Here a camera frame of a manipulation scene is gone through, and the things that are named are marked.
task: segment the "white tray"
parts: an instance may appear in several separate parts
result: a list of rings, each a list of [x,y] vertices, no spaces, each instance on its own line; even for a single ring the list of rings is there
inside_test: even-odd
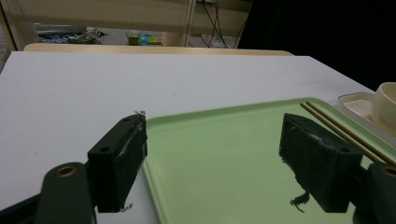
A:
[[[356,92],[338,97],[336,107],[352,117],[359,124],[396,147],[396,136],[373,123],[370,105],[374,95],[369,92]]]

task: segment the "green tray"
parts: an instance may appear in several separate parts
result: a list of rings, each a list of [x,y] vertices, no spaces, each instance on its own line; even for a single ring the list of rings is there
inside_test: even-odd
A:
[[[352,223],[353,204],[346,214],[326,214],[312,197],[304,213],[290,205],[304,191],[278,155],[281,127],[284,113],[320,123],[300,107],[306,101],[396,158],[394,147],[315,98],[150,119],[144,169],[161,222]]]

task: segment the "white table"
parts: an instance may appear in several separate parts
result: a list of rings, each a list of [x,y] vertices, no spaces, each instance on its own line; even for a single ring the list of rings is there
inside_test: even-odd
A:
[[[358,91],[371,92],[304,56],[12,52],[0,76],[0,210],[39,193],[54,166],[85,162],[134,110],[150,119],[306,96],[335,105]],[[129,203],[98,223],[158,223],[142,172]]]

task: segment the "mug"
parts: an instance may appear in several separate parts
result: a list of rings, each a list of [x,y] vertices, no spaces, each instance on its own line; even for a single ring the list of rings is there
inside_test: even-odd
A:
[[[396,82],[384,82],[371,102],[374,124],[396,136]]]

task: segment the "brown chopstick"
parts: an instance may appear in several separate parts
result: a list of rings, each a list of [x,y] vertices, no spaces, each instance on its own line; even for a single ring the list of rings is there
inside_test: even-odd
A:
[[[324,125],[329,127],[331,130],[333,130],[335,133],[337,133],[340,137],[342,137],[344,140],[346,140],[349,144],[354,145],[358,149],[360,149],[363,154],[369,158],[371,161],[376,161],[376,162],[381,162],[377,157],[375,157],[373,154],[371,154],[369,151],[367,151],[364,147],[358,145],[355,141],[353,141],[351,138],[349,138],[346,134],[341,132],[339,129],[334,127],[329,121],[327,121],[325,118],[323,118],[321,115],[316,113],[314,110],[306,106],[305,104],[300,104],[306,111],[308,111],[311,115],[313,115],[315,118],[320,120]]]
[[[349,129],[347,129],[344,125],[340,124],[337,122],[335,119],[331,118],[329,115],[324,113],[321,109],[319,109],[317,106],[314,106],[312,103],[306,102],[307,105],[309,105],[311,108],[313,108],[317,113],[319,113],[322,117],[325,119],[329,120],[332,124],[334,124],[337,128],[341,129],[344,133],[348,134],[350,137],[352,137],[355,141],[357,141],[359,144],[362,146],[366,147],[369,149],[372,153],[374,153],[378,158],[383,160],[386,163],[390,163],[393,165],[396,165],[396,162],[393,161],[391,158],[387,157],[384,155],[382,152],[380,152],[378,149],[375,147],[371,146],[368,144],[366,141],[364,141],[362,138],[358,137],[356,134],[351,132]]]

